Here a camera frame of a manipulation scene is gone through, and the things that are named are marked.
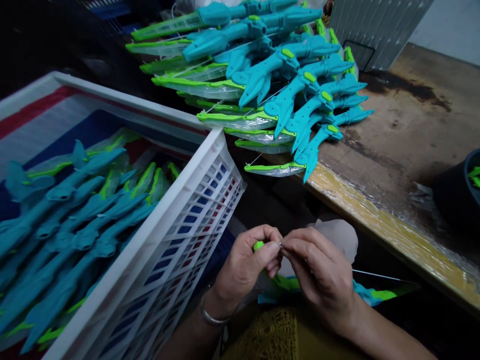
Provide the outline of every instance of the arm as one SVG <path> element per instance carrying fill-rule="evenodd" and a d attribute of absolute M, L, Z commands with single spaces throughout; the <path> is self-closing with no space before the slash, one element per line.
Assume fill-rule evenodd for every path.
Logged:
<path fill-rule="evenodd" d="M 254 227 L 238 236 L 215 284 L 203 296 L 203 307 L 213 319 L 229 319 L 264 268 L 271 278 L 275 276 L 280 268 L 281 239 L 278 229 L 269 225 Z M 257 241 L 268 240 L 253 252 Z M 173 333 L 158 359 L 211 359 L 223 328 L 208 323 L 199 305 Z"/>
<path fill-rule="evenodd" d="M 322 234 L 314 228 L 298 229 L 281 243 L 303 295 L 335 333 L 374 359 L 435 359 L 354 292 L 352 266 Z"/>

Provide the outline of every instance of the workbench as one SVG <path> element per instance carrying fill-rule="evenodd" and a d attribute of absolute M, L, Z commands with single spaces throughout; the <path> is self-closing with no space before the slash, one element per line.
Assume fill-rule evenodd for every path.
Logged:
<path fill-rule="evenodd" d="M 480 68 L 407 44 L 359 81 L 375 113 L 320 145 L 308 189 L 480 318 L 480 243 L 453 234 L 417 186 L 480 147 Z"/>

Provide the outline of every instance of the dark floor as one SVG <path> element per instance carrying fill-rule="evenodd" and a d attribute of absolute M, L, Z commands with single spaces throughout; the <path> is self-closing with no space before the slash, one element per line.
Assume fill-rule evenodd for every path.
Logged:
<path fill-rule="evenodd" d="M 239 169 L 257 154 L 230 148 Z M 255 165 L 261 165 L 261 158 Z M 315 222 L 321 213 L 332 212 L 291 177 L 273 178 L 242 173 L 248 186 L 235 216 L 247 227 L 277 227 L 282 235 Z M 356 270 L 413 281 L 421 289 L 380 304 L 376 309 L 421 341 L 440 359 L 472 358 L 477 352 L 480 323 L 470 313 L 440 293 L 380 244 L 358 234 Z M 354 273 L 360 284 L 377 290 L 398 288 L 396 280 Z"/>

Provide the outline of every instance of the silver bracelet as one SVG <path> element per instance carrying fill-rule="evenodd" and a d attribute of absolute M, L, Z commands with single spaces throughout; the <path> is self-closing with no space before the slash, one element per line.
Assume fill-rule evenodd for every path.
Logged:
<path fill-rule="evenodd" d="M 226 323 L 228 323 L 230 321 L 230 319 L 232 318 L 231 316 L 224 319 L 224 320 L 217 320 L 217 319 L 214 319 L 213 317 L 210 316 L 210 314 L 205 310 L 205 306 L 204 306 L 204 297 L 205 297 L 205 294 L 207 293 L 207 291 L 205 291 L 203 293 L 203 295 L 201 296 L 201 300 L 200 300 L 200 313 L 201 313 L 201 316 L 203 317 L 203 319 L 209 323 L 210 325 L 225 325 Z"/>

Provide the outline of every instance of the white plastic crate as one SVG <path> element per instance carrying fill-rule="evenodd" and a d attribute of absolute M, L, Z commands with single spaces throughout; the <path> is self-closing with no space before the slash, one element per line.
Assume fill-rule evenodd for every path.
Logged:
<path fill-rule="evenodd" d="M 8 161 L 25 163 L 97 110 L 122 118 L 163 151 L 191 157 L 44 356 L 151 359 L 178 323 L 245 190 L 223 131 L 209 132 L 193 115 L 58 72 L 1 101 L 0 124 L 12 123 L 32 103 L 47 103 L 47 110 L 20 129 L 2 134 L 0 126 L 0 180 Z M 160 133 L 178 144 L 165 142 Z M 19 142 L 20 151 L 8 151 Z"/>

